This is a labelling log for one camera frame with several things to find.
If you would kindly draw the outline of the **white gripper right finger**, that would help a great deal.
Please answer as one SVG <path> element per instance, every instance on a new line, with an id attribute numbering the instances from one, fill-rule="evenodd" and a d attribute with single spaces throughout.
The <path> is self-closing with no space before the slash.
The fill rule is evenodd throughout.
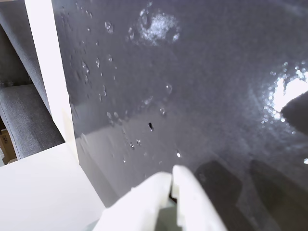
<path id="1" fill-rule="evenodd" d="M 177 200 L 177 226 L 183 231 L 227 230 L 203 187 L 185 166 L 172 169 L 172 197 Z"/>

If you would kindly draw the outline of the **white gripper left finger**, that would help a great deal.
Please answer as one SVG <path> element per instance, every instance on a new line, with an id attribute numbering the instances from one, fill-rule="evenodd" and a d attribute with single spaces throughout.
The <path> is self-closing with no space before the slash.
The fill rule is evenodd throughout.
<path id="1" fill-rule="evenodd" d="M 153 231 L 159 211 L 167 206 L 172 175 L 158 172 L 105 209 L 95 231 Z"/>

